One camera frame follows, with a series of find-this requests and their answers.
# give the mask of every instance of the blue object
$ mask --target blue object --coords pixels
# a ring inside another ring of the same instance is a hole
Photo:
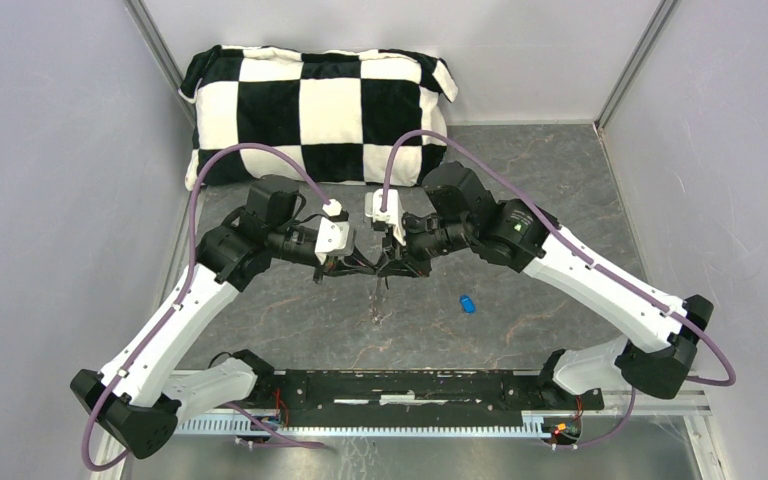
[[[472,303],[472,299],[469,298],[469,295],[461,295],[461,308],[464,309],[465,313],[475,313],[475,304]]]

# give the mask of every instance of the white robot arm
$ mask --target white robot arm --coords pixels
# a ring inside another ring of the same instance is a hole
[[[97,421],[137,458],[145,458],[168,441],[178,423],[226,402],[245,399],[257,388],[257,362],[240,357],[182,379],[170,379],[170,375],[207,324],[255,275],[269,268],[272,258],[313,267],[317,282],[323,276],[358,273],[425,277],[431,272],[432,258],[469,248],[491,264],[561,289],[623,334],[584,350],[554,352],[544,364],[537,390],[547,408],[587,390],[628,384],[659,398],[675,396],[690,369],[698,338],[671,314],[704,329],[713,310],[710,302],[699,296],[682,300],[647,285],[557,224],[566,240],[593,259],[593,263],[585,263],[549,235],[521,201],[496,202],[475,173],[459,163],[433,170],[423,186],[437,210],[424,218],[403,213],[395,192],[388,199],[392,212],[388,215],[377,213],[380,191],[367,197],[373,228],[386,232],[382,255],[373,265],[354,248],[348,214],[336,201],[327,207],[319,230],[313,230],[294,220],[299,197],[294,182],[282,177],[255,182],[246,206],[205,233],[197,249],[193,282],[183,301],[174,303],[184,288],[186,271],[176,290],[128,346],[100,371],[81,370],[75,376],[73,392],[92,411],[101,391],[118,378]],[[605,271],[648,292],[667,306],[666,311],[610,281]],[[152,333],[173,306],[175,312],[167,323]],[[122,370],[137,345],[151,335],[154,337],[131,367]]]

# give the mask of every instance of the black mounting plate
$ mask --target black mounting plate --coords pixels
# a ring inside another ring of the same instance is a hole
[[[576,410],[574,395],[514,370],[261,371],[238,404],[274,409],[279,389],[295,427],[521,426],[523,410]],[[581,400],[605,407],[598,389]]]

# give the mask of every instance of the black and white cushion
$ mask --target black and white cushion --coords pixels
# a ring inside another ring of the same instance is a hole
[[[216,46],[193,57],[179,93],[196,106],[185,183],[219,150],[264,143],[298,162],[317,182],[381,183],[392,145],[404,133],[446,134],[440,94],[455,85],[439,58],[402,50],[299,53],[275,47]],[[399,149],[394,185],[416,185],[446,147],[415,137]],[[279,158],[245,150],[220,160],[208,185],[278,174],[301,180]]]

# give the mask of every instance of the white bracket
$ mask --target white bracket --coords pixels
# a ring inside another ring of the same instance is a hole
[[[393,236],[402,245],[405,242],[405,228],[402,226],[402,202],[399,200],[399,192],[390,189],[387,194],[387,211],[382,212],[381,206],[384,204],[384,189],[379,188],[375,193],[367,193],[365,199],[366,216],[372,220],[372,223],[385,223],[393,227]]]
[[[319,222],[319,234],[316,237],[314,252],[319,263],[325,263],[325,258],[344,256],[354,249],[354,232],[349,222],[332,222],[323,218]]]
[[[343,205],[333,198],[322,206],[322,211],[329,217],[336,217],[343,211]]]
[[[584,350],[567,350],[555,365],[552,380],[573,395],[581,395],[594,388],[628,388],[622,372],[614,365],[617,357],[625,350],[626,344],[628,339],[619,337]]]
[[[248,364],[229,358],[198,373],[170,377],[163,387],[163,393],[181,402],[181,407],[175,413],[180,425],[217,406],[248,397],[255,381],[257,375]]]

